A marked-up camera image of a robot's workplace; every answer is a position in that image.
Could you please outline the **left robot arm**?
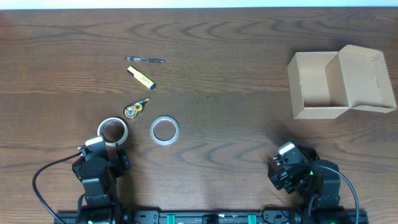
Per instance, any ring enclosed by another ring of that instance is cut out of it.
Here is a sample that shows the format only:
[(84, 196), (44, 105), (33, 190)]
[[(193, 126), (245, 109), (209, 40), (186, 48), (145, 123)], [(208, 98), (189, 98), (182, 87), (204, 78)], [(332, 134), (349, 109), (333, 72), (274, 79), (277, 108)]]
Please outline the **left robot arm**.
[(108, 157), (103, 141), (84, 145), (81, 157), (72, 165), (72, 171), (85, 190), (86, 205), (79, 206), (76, 222), (132, 223), (130, 210), (119, 201), (116, 179), (130, 169), (126, 151), (116, 146), (116, 155)]

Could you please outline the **brown cardboard box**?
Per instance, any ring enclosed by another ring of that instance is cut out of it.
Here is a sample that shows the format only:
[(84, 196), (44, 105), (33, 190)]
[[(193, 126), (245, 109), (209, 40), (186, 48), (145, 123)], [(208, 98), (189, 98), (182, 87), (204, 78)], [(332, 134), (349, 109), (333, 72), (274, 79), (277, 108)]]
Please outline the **brown cardboard box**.
[(380, 50), (346, 45), (338, 52), (297, 52), (287, 72), (295, 119), (335, 119), (348, 110), (397, 109)]

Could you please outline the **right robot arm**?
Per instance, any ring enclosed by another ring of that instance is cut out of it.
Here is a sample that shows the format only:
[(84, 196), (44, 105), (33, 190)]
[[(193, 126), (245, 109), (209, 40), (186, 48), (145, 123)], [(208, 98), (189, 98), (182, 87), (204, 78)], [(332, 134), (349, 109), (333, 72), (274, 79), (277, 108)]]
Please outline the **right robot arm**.
[(297, 210), (281, 211), (287, 223), (357, 223), (359, 208), (352, 217), (340, 206), (340, 185), (344, 180), (336, 164), (322, 160), (316, 150), (287, 142), (268, 164), (268, 178), (277, 190), (297, 193), (304, 205)]

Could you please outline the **clear tape roll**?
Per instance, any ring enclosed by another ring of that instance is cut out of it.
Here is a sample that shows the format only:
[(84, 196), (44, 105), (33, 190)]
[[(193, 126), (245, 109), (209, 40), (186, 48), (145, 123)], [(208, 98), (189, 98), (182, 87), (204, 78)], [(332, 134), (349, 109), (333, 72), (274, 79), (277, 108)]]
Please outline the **clear tape roll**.
[(173, 117), (160, 116), (153, 120), (149, 131), (155, 143), (160, 146), (169, 146), (178, 140), (180, 127)]

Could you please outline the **yellow highlighter marker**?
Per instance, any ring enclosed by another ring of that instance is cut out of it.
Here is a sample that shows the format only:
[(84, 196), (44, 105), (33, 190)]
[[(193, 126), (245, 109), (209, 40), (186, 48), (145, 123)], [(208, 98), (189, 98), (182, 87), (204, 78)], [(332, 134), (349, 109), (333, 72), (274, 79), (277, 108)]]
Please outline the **yellow highlighter marker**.
[(141, 73), (133, 66), (128, 67), (127, 72), (130, 73), (136, 80), (141, 82), (148, 89), (153, 90), (156, 87), (156, 84), (150, 78), (145, 76), (143, 73)]

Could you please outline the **beige masking tape roll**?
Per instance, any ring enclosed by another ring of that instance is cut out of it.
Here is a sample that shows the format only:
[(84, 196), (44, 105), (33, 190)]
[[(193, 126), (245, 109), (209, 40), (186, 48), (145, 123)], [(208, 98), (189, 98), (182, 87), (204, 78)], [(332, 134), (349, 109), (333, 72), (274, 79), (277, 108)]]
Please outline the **beige masking tape roll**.
[[(111, 123), (119, 123), (123, 126), (123, 135), (117, 141), (108, 141), (103, 136), (105, 127)], [(97, 129), (97, 135), (102, 136), (105, 144), (109, 147), (115, 147), (116, 145), (119, 145), (119, 146), (122, 145), (126, 141), (128, 134), (129, 134), (129, 131), (128, 131), (126, 122), (124, 120), (122, 120), (121, 118), (117, 118), (117, 117), (105, 119), (104, 121), (102, 121), (100, 123), (100, 125), (98, 126), (98, 129)]]

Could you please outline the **yellow correction tape dispenser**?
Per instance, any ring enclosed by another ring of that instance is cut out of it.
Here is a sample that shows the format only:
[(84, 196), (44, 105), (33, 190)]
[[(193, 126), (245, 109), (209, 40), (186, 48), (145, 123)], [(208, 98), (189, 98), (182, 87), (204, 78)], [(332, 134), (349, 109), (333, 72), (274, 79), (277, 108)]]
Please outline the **yellow correction tape dispenser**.
[(145, 105), (150, 101), (150, 98), (145, 98), (137, 101), (124, 109), (124, 116), (127, 119), (135, 119), (140, 113), (144, 111)]

